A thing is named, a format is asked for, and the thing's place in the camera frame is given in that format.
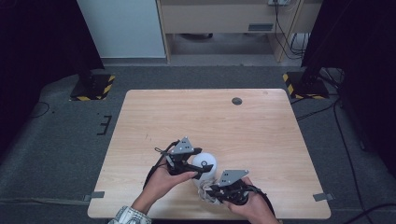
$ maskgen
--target white cup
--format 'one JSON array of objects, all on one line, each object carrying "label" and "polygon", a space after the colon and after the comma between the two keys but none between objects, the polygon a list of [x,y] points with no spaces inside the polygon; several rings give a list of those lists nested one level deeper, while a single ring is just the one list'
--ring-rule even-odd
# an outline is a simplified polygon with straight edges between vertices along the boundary
[{"label": "white cup", "polygon": [[199,179],[193,179],[192,181],[194,182],[194,185],[197,188],[200,188],[201,182],[207,179],[214,178],[216,175],[216,170],[218,168],[218,163],[216,162],[216,158],[207,152],[202,152],[194,157],[192,159],[192,165],[198,166],[198,167],[203,167],[204,165],[211,165],[213,164],[212,169],[210,172],[207,173],[202,173],[201,177]]}]

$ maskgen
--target power socket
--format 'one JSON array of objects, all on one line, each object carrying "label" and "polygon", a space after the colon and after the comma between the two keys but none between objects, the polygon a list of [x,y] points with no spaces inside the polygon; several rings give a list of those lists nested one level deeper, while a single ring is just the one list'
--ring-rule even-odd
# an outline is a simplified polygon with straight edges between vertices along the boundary
[{"label": "power socket", "polygon": [[291,0],[268,0],[269,6],[274,6],[276,3],[278,6],[287,6],[290,5]]}]

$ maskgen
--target gray carpet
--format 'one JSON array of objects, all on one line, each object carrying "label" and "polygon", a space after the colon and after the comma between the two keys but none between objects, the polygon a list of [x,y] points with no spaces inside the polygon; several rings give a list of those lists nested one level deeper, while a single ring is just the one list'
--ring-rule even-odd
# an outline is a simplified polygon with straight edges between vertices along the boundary
[{"label": "gray carpet", "polygon": [[[125,93],[131,89],[286,89],[282,75],[299,67],[108,67],[116,79],[103,101],[71,102],[78,77],[71,76],[43,89],[32,117],[17,136],[0,166],[0,199],[51,198],[81,202],[95,187]],[[325,100],[302,100],[292,105],[296,118],[331,105]],[[361,150],[345,111],[336,107],[366,209],[396,203],[396,179],[374,152]],[[112,116],[105,135],[101,123]],[[318,178],[329,201],[327,220],[284,220],[294,223],[344,223],[361,212],[357,189],[332,108],[299,121]],[[0,223],[106,223],[87,216],[88,205],[59,205],[12,201],[0,203]],[[396,220],[396,207],[370,213],[374,223]],[[191,223],[168,221],[166,223]],[[369,223],[362,217],[354,223]]]}]

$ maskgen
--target wall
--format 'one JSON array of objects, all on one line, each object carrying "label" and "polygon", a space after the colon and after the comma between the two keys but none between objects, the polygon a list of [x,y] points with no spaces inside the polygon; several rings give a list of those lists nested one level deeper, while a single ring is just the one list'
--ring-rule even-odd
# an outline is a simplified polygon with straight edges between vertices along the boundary
[{"label": "wall", "polygon": [[165,58],[155,0],[78,0],[101,58]]}]

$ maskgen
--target patterned sleeve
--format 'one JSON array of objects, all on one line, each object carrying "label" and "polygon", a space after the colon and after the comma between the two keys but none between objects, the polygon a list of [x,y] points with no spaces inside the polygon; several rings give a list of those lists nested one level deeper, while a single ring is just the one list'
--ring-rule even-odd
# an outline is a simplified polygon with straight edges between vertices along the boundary
[{"label": "patterned sleeve", "polygon": [[151,224],[151,218],[132,207],[123,206],[108,224]]}]

